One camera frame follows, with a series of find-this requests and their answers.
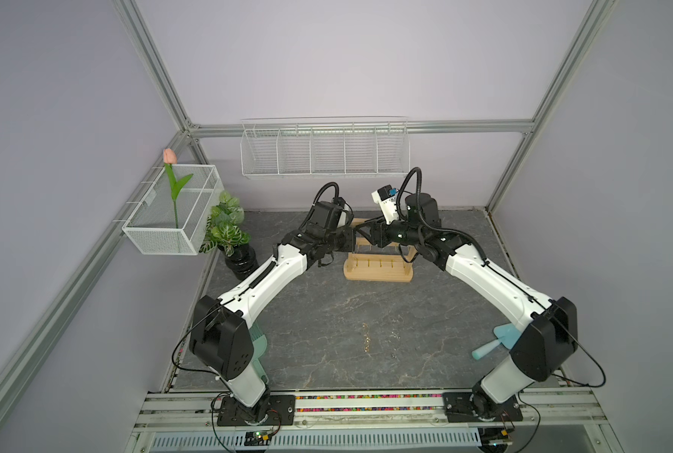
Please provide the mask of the wooden jewelry display stand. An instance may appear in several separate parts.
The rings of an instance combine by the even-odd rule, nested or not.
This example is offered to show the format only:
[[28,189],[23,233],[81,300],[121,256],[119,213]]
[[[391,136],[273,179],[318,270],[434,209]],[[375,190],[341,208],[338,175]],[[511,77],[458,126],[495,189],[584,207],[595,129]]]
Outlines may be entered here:
[[361,235],[356,236],[355,250],[348,255],[343,271],[347,280],[408,283],[413,279],[412,262],[417,250],[412,245],[391,243],[374,247]]

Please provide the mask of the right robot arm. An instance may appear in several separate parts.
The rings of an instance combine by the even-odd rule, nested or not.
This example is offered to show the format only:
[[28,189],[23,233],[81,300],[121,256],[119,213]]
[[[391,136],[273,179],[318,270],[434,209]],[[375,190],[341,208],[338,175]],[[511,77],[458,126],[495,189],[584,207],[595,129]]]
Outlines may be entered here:
[[577,310],[522,283],[487,258],[474,238],[451,228],[371,219],[355,231],[371,245],[413,245],[419,255],[462,280],[496,307],[517,329],[508,357],[485,375],[468,399],[473,415],[496,416],[502,405],[535,382],[543,382],[578,348]]

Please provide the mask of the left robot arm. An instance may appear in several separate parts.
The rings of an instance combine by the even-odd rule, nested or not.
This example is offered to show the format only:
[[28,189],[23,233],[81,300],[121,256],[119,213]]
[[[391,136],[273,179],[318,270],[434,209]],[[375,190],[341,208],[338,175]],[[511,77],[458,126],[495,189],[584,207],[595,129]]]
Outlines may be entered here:
[[254,365],[253,324],[294,279],[326,256],[354,247],[352,228],[339,228],[322,238],[302,230],[285,235],[272,257],[247,279],[217,298],[206,296],[197,303],[188,349],[243,407],[261,407],[268,386]]

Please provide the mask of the black ribbed vase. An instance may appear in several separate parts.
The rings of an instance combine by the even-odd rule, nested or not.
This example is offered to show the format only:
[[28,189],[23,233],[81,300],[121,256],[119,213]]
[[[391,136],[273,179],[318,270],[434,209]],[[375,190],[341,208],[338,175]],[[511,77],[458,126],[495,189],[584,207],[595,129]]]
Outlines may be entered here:
[[225,256],[225,264],[239,281],[247,279],[259,267],[255,249],[249,243],[235,247],[231,255]]

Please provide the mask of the green artificial potted plant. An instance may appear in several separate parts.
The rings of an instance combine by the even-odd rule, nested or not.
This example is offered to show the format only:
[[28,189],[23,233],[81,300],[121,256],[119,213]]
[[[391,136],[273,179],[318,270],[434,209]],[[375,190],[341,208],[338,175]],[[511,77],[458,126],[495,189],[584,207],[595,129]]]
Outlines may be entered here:
[[226,257],[232,258],[236,249],[248,245],[251,235],[241,228],[245,220],[245,211],[238,197],[223,191],[219,195],[219,203],[215,205],[205,224],[205,236],[199,252],[210,253],[212,249],[220,249]]

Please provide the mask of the green dustpan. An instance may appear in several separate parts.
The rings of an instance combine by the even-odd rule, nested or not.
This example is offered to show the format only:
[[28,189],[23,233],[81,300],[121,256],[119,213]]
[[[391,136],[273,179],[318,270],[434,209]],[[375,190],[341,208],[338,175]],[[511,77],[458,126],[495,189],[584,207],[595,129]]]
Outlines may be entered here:
[[266,335],[256,323],[249,328],[249,334],[251,334],[251,341],[253,342],[253,359],[251,360],[251,364],[262,381],[264,381],[264,384],[268,384],[270,380],[260,362],[268,350],[268,339],[266,339]]

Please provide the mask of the pink artificial tulip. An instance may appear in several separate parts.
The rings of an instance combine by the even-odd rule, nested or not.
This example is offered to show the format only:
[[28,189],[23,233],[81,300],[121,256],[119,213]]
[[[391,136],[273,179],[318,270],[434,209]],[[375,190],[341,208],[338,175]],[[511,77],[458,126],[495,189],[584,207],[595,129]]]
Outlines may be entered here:
[[177,177],[175,175],[174,171],[174,166],[178,164],[177,156],[175,152],[170,149],[166,148],[163,151],[163,162],[164,162],[164,169],[166,172],[166,176],[168,177],[168,184],[170,188],[170,197],[172,201],[172,207],[173,207],[173,212],[174,212],[174,222],[175,222],[175,228],[180,227],[180,220],[179,220],[179,211],[178,211],[178,205],[177,205],[177,200],[179,195],[181,194],[181,191],[189,181],[191,181],[193,175],[188,174],[185,175],[184,177]]

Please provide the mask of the white mesh wall basket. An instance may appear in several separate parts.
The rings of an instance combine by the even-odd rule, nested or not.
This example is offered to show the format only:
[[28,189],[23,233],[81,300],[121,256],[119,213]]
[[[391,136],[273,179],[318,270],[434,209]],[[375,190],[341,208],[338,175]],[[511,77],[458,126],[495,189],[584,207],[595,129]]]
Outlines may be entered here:
[[121,229],[144,255],[196,256],[205,236],[211,209],[219,202],[224,187],[213,165],[177,164],[175,175],[193,177],[178,197],[180,227],[175,228],[168,177],[164,168],[147,182],[147,190],[136,202]]

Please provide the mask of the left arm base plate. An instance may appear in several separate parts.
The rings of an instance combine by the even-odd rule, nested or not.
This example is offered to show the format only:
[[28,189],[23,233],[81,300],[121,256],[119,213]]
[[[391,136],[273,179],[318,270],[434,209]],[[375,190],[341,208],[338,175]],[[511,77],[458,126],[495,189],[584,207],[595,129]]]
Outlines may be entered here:
[[292,426],[296,415],[294,394],[264,394],[254,407],[225,396],[216,410],[219,427]]

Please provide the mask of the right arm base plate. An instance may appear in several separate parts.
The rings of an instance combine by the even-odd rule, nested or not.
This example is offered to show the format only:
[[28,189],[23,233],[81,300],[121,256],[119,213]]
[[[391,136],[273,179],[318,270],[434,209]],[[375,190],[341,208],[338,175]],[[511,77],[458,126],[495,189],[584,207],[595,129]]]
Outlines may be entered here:
[[523,420],[515,396],[502,403],[495,403],[485,394],[472,391],[445,392],[442,398],[445,415],[450,423],[521,422]]

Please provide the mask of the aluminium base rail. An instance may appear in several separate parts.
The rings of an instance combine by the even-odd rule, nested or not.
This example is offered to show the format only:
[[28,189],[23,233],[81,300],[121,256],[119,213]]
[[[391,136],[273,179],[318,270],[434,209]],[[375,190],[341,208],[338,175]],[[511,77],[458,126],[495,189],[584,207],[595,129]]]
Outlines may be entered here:
[[[286,430],[310,428],[442,428],[466,405],[455,390],[275,392],[268,422]],[[135,432],[204,431],[219,419],[236,428],[221,409],[219,393],[150,394]],[[604,425],[608,418],[586,388],[529,388],[502,405],[487,426]]]

